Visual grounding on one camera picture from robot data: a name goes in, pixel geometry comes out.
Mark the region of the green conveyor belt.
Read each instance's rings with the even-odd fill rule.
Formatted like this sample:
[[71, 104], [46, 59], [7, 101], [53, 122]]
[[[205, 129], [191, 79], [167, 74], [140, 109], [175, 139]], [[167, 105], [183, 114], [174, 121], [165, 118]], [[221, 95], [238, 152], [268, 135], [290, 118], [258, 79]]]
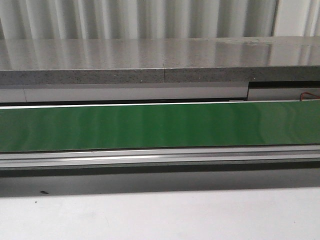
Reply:
[[319, 142], [317, 100], [16, 106], [0, 110], [3, 153]]

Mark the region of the grey stone countertop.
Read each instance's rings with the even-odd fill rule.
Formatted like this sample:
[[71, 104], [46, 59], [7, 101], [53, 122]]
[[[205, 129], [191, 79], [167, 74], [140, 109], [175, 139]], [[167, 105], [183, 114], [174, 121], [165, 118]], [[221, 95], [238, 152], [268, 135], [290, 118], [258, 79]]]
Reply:
[[0, 42], [2, 86], [319, 79], [317, 36]]

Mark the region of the white curtain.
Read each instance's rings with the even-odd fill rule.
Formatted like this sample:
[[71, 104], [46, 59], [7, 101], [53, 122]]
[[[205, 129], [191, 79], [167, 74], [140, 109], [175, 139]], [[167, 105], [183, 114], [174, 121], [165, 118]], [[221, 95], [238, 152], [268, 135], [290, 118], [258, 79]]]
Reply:
[[317, 0], [3, 0], [1, 39], [312, 37]]

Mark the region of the aluminium conveyor frame rail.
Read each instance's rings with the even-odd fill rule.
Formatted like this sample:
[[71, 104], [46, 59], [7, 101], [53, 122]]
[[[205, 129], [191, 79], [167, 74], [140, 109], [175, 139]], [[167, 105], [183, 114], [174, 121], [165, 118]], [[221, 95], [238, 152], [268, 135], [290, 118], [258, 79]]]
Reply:
[[177, 164], [319, 161], [320, 146], [275, 145], [183, 147], [157, 149], [88, 150], [64, 152], [2, 153], [0, 167], [37, 168], [112, 164]]

